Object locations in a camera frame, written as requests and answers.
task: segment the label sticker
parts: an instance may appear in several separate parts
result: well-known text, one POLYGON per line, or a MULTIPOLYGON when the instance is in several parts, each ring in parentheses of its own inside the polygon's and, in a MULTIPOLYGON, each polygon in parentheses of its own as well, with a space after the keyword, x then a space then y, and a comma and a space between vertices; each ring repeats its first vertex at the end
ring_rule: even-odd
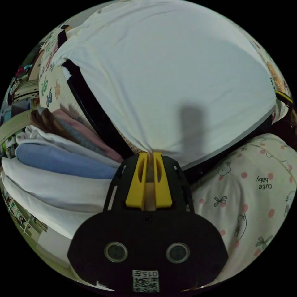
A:
POLYGON ((157 270, 132 270, 132 277, 134 292, 159 292, 159 272, 157 270))

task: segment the yellow clamp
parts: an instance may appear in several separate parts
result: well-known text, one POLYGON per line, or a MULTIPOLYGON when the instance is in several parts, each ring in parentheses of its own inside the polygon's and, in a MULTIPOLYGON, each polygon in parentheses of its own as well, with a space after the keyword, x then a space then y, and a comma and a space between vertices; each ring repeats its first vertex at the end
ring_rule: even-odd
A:
MULTIPOLYGON (((127 207, 144 210, 148 160, 148 153, 139 154, 126 199, 127 207)), ((172 206, 172 198, 161 153, 153 153, 153 165, 156 209, 170 208, 172 206)))

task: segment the pink folded cloth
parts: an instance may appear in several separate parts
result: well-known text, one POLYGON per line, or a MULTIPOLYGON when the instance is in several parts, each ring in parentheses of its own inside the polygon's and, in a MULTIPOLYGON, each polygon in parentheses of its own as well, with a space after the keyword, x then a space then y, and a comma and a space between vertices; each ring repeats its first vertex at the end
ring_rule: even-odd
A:
POLYGON ((121 163, 123 158, 112 148, 107 146, 96 134, 94 134, 89 128, 85 125, 81 124, 80 122, 72 119, 68 114, 66 114, 63 110, 57 109, 52 114, 66 122, 68 125, 72 126, 78 132, 80 132, 84 137, 89 139, 92 143, 94 143, 97 147, 102 149, 106 155, 113 159, 116 162, 121 163))

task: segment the qr code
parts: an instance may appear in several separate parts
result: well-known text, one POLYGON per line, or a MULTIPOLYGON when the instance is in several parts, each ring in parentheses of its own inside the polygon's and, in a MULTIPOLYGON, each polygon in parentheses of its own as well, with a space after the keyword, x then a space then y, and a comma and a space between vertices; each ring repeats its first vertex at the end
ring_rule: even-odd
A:
POLYGON ((159 292, 158 278, 133 278, 134 292, 159 292))

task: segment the stack of clothes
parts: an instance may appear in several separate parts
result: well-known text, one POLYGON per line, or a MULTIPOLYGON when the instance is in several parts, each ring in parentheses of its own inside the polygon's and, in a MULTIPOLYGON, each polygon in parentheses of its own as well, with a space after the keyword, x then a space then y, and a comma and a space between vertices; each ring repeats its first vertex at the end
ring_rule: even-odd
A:
POLYGON ((34 110, 30 124, 16 137, 16 157, 2 159, 4 187, 36 219, 72 238, 103 210, 123 159, 60 109, 34 110))

